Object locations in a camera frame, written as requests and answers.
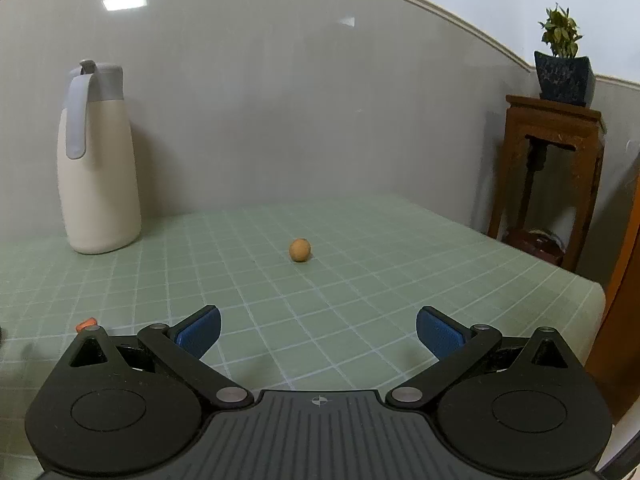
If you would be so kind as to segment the small orange fruit piece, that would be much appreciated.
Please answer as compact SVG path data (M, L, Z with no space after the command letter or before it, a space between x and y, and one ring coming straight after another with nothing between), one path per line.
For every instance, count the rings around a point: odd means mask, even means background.
M87 318L85 321L78 323L75 326L75 330L77 333L80 333L82 330L85 330L86 328L97 326L97 325L98 325L98 321L95 318Z

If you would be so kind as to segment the green checkered tablecloth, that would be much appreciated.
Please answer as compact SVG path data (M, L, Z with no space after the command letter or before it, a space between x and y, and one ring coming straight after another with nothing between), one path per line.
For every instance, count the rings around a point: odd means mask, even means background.
M311 244L294 262L296 238ZM174 324L206 304L222 334L205 362L252 390L376 389L424 370L416 312L432 306L508 336L556 328L588 356L604 311L596 282L396 195L149 221L130 246L74 252L63 233L1 242L1 474L40 467L30 401L95 318L112 335Z

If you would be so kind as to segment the small tan round fruit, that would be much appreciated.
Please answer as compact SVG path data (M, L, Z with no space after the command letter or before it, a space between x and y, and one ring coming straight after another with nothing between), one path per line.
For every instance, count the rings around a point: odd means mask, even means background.
M294 262L306 262L311 257L311 244L306 238L296 238L288 248L288 254Z

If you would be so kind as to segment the white thermos jug grey lid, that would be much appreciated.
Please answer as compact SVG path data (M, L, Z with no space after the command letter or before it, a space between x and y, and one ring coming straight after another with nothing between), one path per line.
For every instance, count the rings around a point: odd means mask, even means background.
M82 60L70 72L58 125L56 172L65 232L75 252L112 252L140 235L122 66Z

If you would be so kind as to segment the dark wooden plant stand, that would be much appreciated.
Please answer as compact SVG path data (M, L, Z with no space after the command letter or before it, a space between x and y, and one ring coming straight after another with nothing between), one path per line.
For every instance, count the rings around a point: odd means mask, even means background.
M506 102L487 235L574 271L596 206L604 117L528 96Z

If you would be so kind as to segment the potted plant dark pot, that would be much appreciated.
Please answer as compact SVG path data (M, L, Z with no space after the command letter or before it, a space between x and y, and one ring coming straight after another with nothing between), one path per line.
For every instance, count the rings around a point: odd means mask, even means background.
M579 56L579 27L569 8L556 4L546 10L547 17L539 25L541 41L551 54L534 52L536 74L543 100L589 108L594 95L596 76L588 56Z

